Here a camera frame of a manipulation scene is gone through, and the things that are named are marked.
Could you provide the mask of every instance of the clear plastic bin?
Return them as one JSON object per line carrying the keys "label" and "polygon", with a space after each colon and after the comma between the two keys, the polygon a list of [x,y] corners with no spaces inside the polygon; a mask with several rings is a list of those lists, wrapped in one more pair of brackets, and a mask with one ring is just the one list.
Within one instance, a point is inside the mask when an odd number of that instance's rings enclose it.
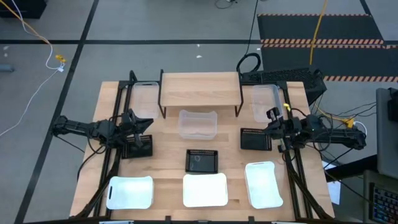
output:
{"label": "clear plastic bin", "polygon": [[279,98],[279,90],[275,85],[255,85],[251,97],[254,120],[259,123],[269,123],[267,111],[278,107],[280,116],[282,116],[282,102]]}
{"label": "clear plastic bin", "polygon": [[180,111],[178,131],[184,139],[211,140],[217,134],[217,113]]}
{"label": "clear plastic bin", "polygon": [[132,97],[132,110],[137,117],[154,119],[158,117],[159,84],[157,82],[135,83],[132,87]]}

